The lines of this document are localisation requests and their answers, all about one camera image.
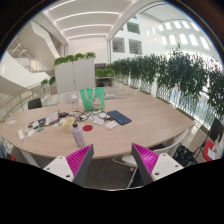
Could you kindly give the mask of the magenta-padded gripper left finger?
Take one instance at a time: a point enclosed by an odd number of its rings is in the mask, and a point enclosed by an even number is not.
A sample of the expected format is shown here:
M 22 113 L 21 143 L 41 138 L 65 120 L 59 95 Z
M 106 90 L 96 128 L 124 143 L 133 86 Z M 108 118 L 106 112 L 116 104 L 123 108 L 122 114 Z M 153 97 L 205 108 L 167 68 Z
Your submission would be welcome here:
M 87 145 L 67 157 L 58 156 L 44 170 L 83 186 L 88 166 L 94 155 L 93 145 Z

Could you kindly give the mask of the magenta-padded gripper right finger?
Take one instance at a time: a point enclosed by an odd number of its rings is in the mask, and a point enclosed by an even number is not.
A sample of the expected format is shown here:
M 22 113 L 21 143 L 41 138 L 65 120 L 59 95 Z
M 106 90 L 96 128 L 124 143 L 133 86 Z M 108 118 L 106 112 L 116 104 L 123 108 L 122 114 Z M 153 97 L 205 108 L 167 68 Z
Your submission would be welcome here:
M 136 143 L 132 144 L 131 153 L 144 185 L 183 169 L 183 166 L 167 153 L 157 154 Z

